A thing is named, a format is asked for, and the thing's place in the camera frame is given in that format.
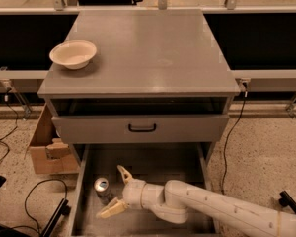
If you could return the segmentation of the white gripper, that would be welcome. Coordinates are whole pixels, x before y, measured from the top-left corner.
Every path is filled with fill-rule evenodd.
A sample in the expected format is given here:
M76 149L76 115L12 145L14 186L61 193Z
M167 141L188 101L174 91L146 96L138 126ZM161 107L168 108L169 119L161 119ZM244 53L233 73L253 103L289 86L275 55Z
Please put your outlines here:
M117 166L125 187L122 192L123 199L115 197L107 206L101 209L96 217L106 219L125 212L128 208L141 209L141 197L146 185L145 181L133 179L132 174L123 166Z

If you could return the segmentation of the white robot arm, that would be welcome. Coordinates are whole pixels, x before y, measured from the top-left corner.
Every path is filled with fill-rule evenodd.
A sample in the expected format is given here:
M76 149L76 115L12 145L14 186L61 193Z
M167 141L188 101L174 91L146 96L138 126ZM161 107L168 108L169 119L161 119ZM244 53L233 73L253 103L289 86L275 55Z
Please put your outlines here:
M121 165L117 167L124 182L122 198L114 198L97 213L109 218L127 209L146 209L158 218L175 223L187 222L192 208L249 237L296 237L296 215L214 193L170 180L165 185L135 179Z

